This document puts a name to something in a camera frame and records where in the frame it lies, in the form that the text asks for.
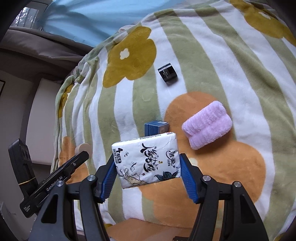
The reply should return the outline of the small beige jar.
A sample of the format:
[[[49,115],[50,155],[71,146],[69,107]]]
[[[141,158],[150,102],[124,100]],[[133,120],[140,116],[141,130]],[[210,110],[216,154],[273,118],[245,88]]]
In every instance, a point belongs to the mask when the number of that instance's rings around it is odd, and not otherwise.
[[[78,145],[75,148],[75,155],[80,154],[82,151],[86,151],[89,155],[89,158],[92,157],[93,150],[92,150],[92,147],[88,143],[83,143],[83,144]]]

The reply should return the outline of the cardboard box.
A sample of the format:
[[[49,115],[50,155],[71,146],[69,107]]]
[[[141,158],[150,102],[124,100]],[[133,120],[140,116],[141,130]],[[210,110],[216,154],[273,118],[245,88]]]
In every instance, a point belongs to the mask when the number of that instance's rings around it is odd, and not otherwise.
[[[189,237],[192,228],[179,228],[130,218],[107,229],[114,240],[173,240],[174,237]]]

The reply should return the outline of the pink towel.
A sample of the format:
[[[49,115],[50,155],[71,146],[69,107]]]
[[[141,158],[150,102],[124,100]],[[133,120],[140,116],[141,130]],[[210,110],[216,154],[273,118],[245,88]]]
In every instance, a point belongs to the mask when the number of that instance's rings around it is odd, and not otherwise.
[[[227,134],[232,128],[232,120],[223,104],[213,101],[182,124],[182,131],[193,150],[211,144]]]

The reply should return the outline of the brown drape left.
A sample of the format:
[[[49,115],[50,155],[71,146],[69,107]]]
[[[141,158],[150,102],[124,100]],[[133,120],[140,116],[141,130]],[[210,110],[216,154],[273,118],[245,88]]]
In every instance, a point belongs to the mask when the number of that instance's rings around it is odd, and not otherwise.
[[[31,82],[64,80],[92,49],[44,31],[9,27],[1,39],[1,71]]]

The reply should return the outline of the floral striped fleece blanket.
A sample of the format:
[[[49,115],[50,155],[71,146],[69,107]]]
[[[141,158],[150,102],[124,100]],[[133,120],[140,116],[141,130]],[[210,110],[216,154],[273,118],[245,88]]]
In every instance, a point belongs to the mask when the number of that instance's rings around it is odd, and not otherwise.
[[[158,69],[171,63],[177,79]],[[231,130],[193,150],[182,124],[213,101]],[[56,96],[56,170],[88,143],[70,182],[104,165],[114,142],[166,121],[179,151],[216,181],[240,181],[270,240],[295,217],[295,37],[269,5],[210,1],[149,14],[92,49]]]

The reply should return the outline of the white floral tissue pack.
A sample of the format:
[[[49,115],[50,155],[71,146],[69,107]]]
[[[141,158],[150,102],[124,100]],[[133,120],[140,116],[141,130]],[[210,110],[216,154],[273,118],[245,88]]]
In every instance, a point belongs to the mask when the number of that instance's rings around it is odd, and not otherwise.
[[[167,132],[111,145],[123,189],[181,176],[177,136]]]

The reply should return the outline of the small black jar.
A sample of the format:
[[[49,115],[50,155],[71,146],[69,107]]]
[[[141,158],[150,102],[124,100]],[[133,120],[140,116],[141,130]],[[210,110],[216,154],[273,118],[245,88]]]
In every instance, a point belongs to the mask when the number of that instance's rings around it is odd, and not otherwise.
[[[171,63],[168,63],[158,69],[158,73],[165,83],[177,79],[177,73]]]

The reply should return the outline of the light blue window curtain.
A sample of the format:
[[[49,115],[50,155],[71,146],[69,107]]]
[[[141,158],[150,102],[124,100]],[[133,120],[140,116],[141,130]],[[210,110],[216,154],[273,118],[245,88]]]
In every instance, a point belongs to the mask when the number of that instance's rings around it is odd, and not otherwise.
[[[125,25],[184,1],[53,1],[38,20],[43,31],[91,47]]]

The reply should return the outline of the small dark blue box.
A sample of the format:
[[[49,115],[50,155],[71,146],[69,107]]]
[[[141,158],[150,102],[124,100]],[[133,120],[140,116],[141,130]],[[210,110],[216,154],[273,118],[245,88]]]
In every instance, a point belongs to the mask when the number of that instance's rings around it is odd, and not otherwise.
[[[169,131],[169,123],[165,121],[150,121],[144,124],[144,136],[153,136]]]

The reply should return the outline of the white bedside cushion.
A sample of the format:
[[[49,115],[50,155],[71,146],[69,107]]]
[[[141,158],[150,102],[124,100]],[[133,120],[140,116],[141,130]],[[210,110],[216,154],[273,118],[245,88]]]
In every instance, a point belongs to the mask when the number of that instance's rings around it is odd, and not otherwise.
[[[41,79],[30,110],[26,134],[33,163],[50,166],[53,161],[55,98],[60,84]]]

